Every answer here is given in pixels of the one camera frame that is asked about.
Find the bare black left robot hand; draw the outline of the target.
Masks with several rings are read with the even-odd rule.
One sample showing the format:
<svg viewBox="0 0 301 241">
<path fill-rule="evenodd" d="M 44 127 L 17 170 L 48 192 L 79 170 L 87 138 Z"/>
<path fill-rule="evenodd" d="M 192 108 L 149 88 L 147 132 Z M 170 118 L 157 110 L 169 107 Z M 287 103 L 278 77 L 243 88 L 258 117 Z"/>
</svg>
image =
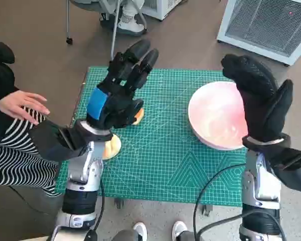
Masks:
<svg viewBox="0 0 301 241">
<path fill-rule="evenodd" d="M 139 40 L 110 61 L 107 75 L 97 84 L 87 105 L 86 121 L 100 130 L 123 128 L 136 121 L 143 107 L 142 99 L 134 99 L 135 91 L 144 86 L 159 51 L 149 51 L 151 42 Z"/>
</svg>

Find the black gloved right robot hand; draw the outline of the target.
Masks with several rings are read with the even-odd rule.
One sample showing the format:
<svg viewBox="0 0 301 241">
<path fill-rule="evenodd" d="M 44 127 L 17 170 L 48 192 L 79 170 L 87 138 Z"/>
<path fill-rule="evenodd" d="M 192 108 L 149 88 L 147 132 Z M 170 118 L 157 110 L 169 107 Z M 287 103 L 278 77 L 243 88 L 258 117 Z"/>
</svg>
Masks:
<svg viewBox="0 0 301 241">
<path fill-rule="evenodd" d="M 283 138 L 293 82 L 287 79 L 278 86 L 269 69 L 247 55 L 227 54 L 221 65 L 223 75 L 236 83 L 242 97 L 248 136 L 264 143 Z"/>
</svg>

